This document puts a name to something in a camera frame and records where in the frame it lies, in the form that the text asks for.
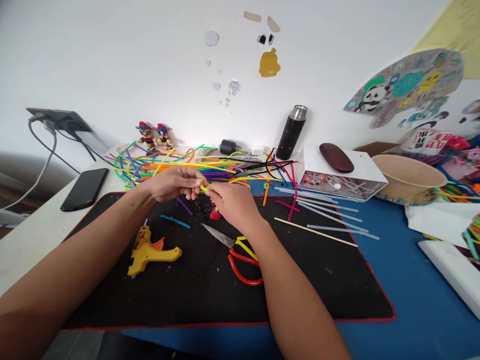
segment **bottle cap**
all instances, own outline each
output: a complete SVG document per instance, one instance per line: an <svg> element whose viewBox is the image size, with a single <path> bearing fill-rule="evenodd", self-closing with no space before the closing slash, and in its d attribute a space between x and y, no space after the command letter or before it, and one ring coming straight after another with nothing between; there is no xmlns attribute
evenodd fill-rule
<svg viewBox="0 0 480 360"><path fill-rule="evenodd" d="M303 105L295 105L293 107L293 110L290 113L290 117L293 120L304 121L304 120L307 119L307 110L308 109L309 109L308 107L303 106Z"/></svg>

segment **yellow glue gun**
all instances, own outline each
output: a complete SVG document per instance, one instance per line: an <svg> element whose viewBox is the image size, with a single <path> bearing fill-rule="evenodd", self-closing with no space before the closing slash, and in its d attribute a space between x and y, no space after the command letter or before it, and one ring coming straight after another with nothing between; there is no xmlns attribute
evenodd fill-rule
<svg viewBox="0 0 480 360"><path fill-rule="evenodd" d="M145 223L138 231L135 245L131 252L133 264L128 267L127 272L127 275L130 277L143 273L149 262L161 261L172 263L182 256L182 249L178 246L172 250L163 251L164 238L152 245L150 242L152 232L150 231L150 226L147 226L147 222L148 219L145 219Z"/></svg>

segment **scissor blade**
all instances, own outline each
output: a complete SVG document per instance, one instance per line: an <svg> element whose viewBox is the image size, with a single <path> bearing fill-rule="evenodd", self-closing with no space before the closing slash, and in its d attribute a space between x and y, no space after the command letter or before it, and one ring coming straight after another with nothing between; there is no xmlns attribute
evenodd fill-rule
<svg viewBox="0 0 480 360"><path fill-rule="evenodd" d="M227 245L229 248L235 245L235 240L229 238L228 236L224 235L222 232L215 230L213 227L208 226L206 224L202 224L205 229L207 229L210 234L212 234L219 242Z"/></svg>

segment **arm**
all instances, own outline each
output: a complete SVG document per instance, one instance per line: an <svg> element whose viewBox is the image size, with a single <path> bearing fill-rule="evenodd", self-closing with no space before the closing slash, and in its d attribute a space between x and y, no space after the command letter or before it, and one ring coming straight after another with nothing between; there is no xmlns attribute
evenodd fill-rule
<svg viewBox="0 0 480 360"><path fill-rule="evenodd" d="M220 213L253 247L265 285L270 325L286 359L350 359L334 320L312 284L260 215L243 186L213 183Z"/></svg>
<svg viewBox="0 0 480 360"><path fill-rule="evenodd" d="M70 314L113 268L155 203L195 199L205 178L178 166L134 187L0 297L0 354L39 359Z"/></svg>

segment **smartphone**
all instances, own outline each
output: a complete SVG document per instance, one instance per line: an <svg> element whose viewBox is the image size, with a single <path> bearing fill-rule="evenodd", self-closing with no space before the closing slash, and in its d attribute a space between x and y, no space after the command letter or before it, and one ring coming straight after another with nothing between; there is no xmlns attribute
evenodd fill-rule
<svg viewBox="0 0 480 360"><path fill-rule="evenodd" d="M108 172L106 168L82 172L60 206L60 210L72 212L92 206Z"/></svg>

